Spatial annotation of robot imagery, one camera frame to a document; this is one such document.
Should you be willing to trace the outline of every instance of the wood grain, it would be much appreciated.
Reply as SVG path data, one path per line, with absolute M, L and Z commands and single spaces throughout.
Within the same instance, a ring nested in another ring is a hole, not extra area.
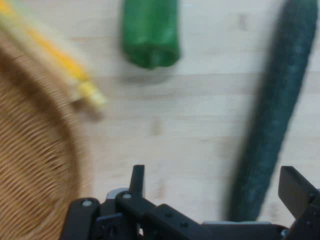
M 223 219 L 270 39 L 283 0 L 181 0 L 183 58 L 154 71 L 120 49 L 120 0 L 25 0 L 91 59 L 110 104 L 101 121 L 81 116 L 94 165 L 93 196 L 128 186 L 146 165 L 146 196 L 202 222 Z M 279 166 L 320 186 L 320 41 L 314 44 L 260 220 L 289 225 L 278 198 Z

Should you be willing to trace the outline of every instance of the green bell pepper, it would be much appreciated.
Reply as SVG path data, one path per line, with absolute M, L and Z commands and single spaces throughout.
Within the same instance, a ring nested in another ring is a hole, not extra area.
M 124 0 L 122 47 L 128 59 L 154 69 L 180 58 L 178 0 Z

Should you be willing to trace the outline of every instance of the cucumber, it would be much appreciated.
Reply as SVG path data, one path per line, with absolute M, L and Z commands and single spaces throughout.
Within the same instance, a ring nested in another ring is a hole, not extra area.
M 315 38 L 317 0 L 287 0 L 239 167 L 227 219 L 255 221 L 260 214 L 294 111 Z

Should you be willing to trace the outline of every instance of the wicker basket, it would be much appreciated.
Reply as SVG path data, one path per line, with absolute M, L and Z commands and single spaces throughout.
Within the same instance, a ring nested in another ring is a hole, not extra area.
M 89 194 L 75 114 L 48 74 L 0 33 L 0 240 L 57 240 Z

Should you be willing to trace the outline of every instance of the light wood surface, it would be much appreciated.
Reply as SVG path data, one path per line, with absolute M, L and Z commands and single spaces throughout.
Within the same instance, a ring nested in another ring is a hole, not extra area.
M 222 220 L 235 162 L 261 83 L 283 0 L 181 0 L 183 58 L 140 69 L 120 49 L 121 0 L 25 0 L 80 47 L 110 103 L 101 121 L 81 115 L 94 166 L 93 197 L 127 187 L 146 165 L 146 197 L 192 219 Z M 279 166 L 320 187 L 320 41 L 260 217 L 289 225 Z

